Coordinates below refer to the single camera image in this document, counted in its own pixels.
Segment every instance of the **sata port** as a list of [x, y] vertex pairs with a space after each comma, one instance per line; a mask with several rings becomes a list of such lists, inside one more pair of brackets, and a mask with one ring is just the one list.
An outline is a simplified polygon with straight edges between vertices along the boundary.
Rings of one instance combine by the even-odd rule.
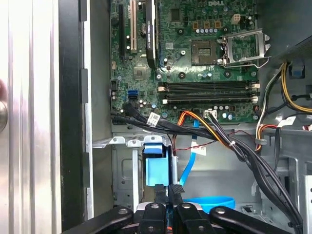
[[128, 90], [128, 96], [138, 95], [138, 90]]
[[138, 95], [128, 95], [128, 100], [138, 100]]

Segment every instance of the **dell logo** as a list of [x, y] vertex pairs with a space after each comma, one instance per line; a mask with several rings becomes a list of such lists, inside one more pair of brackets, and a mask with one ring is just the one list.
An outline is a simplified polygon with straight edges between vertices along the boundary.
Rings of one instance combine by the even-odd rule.
[[223, 1], [209, 1], [208, 2], [209, 6], [224, 6]]

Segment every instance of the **motherboard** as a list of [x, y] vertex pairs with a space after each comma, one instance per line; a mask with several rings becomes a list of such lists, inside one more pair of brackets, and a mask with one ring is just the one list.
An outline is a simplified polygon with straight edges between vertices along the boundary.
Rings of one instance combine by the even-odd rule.
[[112, 0], [110, 7], [113, 111], [127, 115], [131, 103], [175, 123], [183, 110], [223, 124], [258, 120], [253, 63], [269, 38], [256, 28], [254, 0]]

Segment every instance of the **blue sata port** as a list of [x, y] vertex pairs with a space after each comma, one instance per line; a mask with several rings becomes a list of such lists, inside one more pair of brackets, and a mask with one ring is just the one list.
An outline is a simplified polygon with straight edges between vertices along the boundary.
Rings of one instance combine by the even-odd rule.
[[138, 95], [138, 90], [128, 90], [128, 96]]

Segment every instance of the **ram slot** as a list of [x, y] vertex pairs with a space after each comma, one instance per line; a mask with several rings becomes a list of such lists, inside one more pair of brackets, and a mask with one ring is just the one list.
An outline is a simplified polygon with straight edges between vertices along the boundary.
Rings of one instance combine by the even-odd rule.
[[184, 103], [230, 103], [230, 102], [252, 102], [257, 103], [258, 97], [249, 94], [215, 94], [215, 95], [166, 95], [163, 104]]
[[130, 47], [131, 53], [137, 52], [137, 1], [130, 0]]
[[168, 93], [199, 93], [199, 92], [249, 92], [252, 83], [248, 81], [220, 81], [220, 82], [186, 82], [186, 83], [161, 83], [160, 92]]
[[125, 16], [123, 12], [123, 4], [118, 5], [119, 18], [119, 57], [122, 61], [125, 59]]

